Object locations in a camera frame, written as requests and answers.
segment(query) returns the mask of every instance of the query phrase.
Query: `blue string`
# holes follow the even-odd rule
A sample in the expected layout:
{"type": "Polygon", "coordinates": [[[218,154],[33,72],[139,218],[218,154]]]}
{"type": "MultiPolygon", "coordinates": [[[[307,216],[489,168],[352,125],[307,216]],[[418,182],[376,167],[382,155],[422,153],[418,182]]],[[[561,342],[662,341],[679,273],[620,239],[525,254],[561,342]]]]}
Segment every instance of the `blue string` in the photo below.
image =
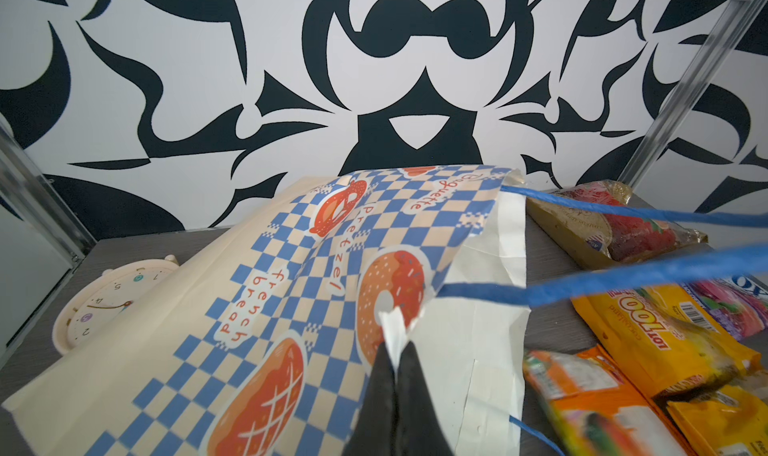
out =
{"type": "Polygon", "coordinates": [[[557,446],[555,443],[550,441],[550,439],[544,436],[542,433],[536,431],[535,429],[528,426],[526,423],[517,419],[515,416],[510,415],[509,422],[516,424],[517,426],[520,427],[520,429],[527,432],[531,436],[535,436],[536,438],[540,439],[542,442],[544,442],[544,444],[552,448],[556,453],[560,454],[560,456],[565,456],[565,453],[563,452],[563,450],[560,449],[559,446],[557,446]]]}
{"type": "Polygon", "coordinates": [[[768,244],[760,244],[620,266],[602,272],[579,272],[528,288],[490,282],[454,282],[443,285],[438,297],[457,296],[533,308],[575,296],[702,279],[730,278],[734,274],[759,272],[766,268],[768,244]]]}
{"type": "Polygon", "coordinates": [[[763,214],[733,214],[731,212],[681,212],[654,209],[629,208],[627,206],[609,206],[596,202],[583,202],[563,198],[555,194],[518,188],[516,186],[502,186],[502,191],[516,192],[526,197],[544,202],[552,202],[560,206],[566,206],[575,210],[600,212],[602,214],[615,214],[619,216],[632,216],[644,220],[705,222],[707,224],[722,224],[726,226],[744,226],[749,228],[768,228],[768,213],[763,214]]]}

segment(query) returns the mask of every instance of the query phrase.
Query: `gray wooden table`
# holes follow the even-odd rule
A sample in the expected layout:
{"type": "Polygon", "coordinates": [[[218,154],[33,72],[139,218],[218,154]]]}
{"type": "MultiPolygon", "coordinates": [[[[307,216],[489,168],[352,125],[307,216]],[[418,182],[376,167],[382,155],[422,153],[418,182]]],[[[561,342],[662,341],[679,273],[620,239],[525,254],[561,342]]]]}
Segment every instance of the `gray wooden table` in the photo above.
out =
{"type": "MultiPolygon", "coordinates": [[[[100,277],[103,270],[139,259],[163,258],[167,254],[175,254],[179,263],[183,263],[222,232],[224,230],[174,232],[100,241],[0,370],[0,401],[4,401],[61,357],[51,341],[53,322],[67,301],[100,277]]],[[[529,285],[580,270],[530,218],[526,224],[525,239],[529,285]]],[[[528,320],[524,343],[529,348],[578,352],[591,348],[597,340],[575,313],[571,303],[566,301],[534,309],[528,320]]],[[[768,332],[753,336],[746,344],[758,351],[768,348],[768,332]]],[[[550,438],[556,438],[530,388],[526,388],[523,421],[550,438]]],[[[5,411],[0,411],[0,448],[0,454],[32,454],[16,430],[10,414],[5,411]]],[[[535,438],[523,434],[520,454],[550,455],[555,452],[535,438]]]]}

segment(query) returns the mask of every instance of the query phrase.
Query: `blue checkered pattern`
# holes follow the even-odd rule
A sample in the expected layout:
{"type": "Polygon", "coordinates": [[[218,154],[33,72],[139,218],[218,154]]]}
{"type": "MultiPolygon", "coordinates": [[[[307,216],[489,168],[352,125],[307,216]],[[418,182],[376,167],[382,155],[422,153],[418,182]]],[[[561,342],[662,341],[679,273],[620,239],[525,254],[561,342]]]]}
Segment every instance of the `blue checkered pattern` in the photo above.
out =
{"type": "MultiPolygon", "coordinates": [[[[381,248],[403,244],[422,250],[434,271],[432,287],[437,292],[458,247],[482,231],[507,172],[494,166],[443,166],[417,180],[405,178],[398,170],[353,173],[370,182],[358,207],[379,202],[384,210],[368,216],[352,235],[341,282],[356,284],[364,259],[369,261],[381,248]],[[475,170],[490,170],[494,177],[480,182],[479,190],[456,190],[446,201],[417,215],[402,212],[408,200],[434,191],[426,181],[475,170]]],[[[338,181],[295,198],[288,212],[274,218],[252,246],[260,254],[256,264],[234,269],[231,280],[241,284],[240,290],[230,299],[213,300],[205,314],[209,321],[206,333],[188,335],[173,354],[176,372],[165,381],[149,381],[133,400],[134,420],[119,434],[103,432],[87,456],[198,454],[216,413],[225,409],[274,341],[289,329],[302,335],[308,366],[290,426],[293,437],[279,440],[274,454],[309,456],[341,451],[356,422],[368,375],[356,348],[356,292],[348,288],[345,295],[332,296],[321,285],[332,271],[332,237],[342,234],[352,221],[342,222],[322,240],[308,234],[317,205],[330,192],[344,187],[338,181]],[[217,319],[242,296],[251,269],[268,272],[279,267],[288,269],[292,281],[282,296],[272,296],[264,303],[254,335],[234,349],[217,345],[214,334],[221,325],[217,319]]]]}

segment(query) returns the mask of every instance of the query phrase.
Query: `clock face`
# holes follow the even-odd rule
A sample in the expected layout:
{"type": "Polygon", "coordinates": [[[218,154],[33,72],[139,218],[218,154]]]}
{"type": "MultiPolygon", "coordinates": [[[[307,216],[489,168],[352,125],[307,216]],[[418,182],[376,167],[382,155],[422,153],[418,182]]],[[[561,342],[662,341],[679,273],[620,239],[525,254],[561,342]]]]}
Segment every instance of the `clock face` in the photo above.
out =
{"type": "Polygon", "coordinates": [[[171,269],[139,268],[107,283],[76,311],[67,324],[67,342],[74,347],[157,285],[171,269]]]}

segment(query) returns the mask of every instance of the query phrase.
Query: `white triangle shape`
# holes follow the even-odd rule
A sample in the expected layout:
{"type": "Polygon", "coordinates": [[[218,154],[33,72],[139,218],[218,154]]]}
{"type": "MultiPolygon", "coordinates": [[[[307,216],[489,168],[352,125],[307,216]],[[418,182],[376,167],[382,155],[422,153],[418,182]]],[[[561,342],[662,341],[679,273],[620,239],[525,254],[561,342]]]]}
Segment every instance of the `white triangle shape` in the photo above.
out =
{"type": "Polygon", "coordinates": [[[410,114],[389,119],[400,139],[417,150],[440,132],[449,116],[441,114],[410,114]]]}

